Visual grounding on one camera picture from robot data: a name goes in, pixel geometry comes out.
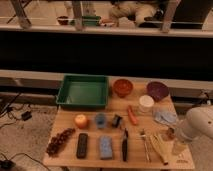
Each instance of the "black knife handle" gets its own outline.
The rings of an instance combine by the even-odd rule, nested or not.
[[[127,139],[124,139],[122,142],[122,153],[123,153],[123,161],[127,160]]]

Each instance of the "blue sponge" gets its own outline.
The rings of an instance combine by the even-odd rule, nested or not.
[[[109,136],[100,137],[100,158],[102,160],[112,159],[112,138]]]

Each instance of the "orange object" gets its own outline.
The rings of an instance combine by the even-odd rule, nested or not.
[[[129,95],[133,90],[133,84],[126,79],[116,80],[113,84],[114,92],[121,98]]]
[[[129,120],[131,121],[131,123],[133,125],[138,125],[138,119],[136,118],[131,106],[128,106],[127,113],[128,113],[128,117],[129,117]]]
[[[80,114],[75,117],[75,124],[79,129],[84,129],[88,125],[88,119],[85,115]]]

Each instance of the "white container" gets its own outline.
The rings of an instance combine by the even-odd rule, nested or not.
[[[139,112],[151,112],[154,106],[154,100],[151,96],[143,95],[139,98]]]

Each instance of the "yellow object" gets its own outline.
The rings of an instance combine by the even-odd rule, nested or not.
[[[161,156],[163,164],[169,163],[167,147],[160,134],[150,135],[150,140],[155,151]]]

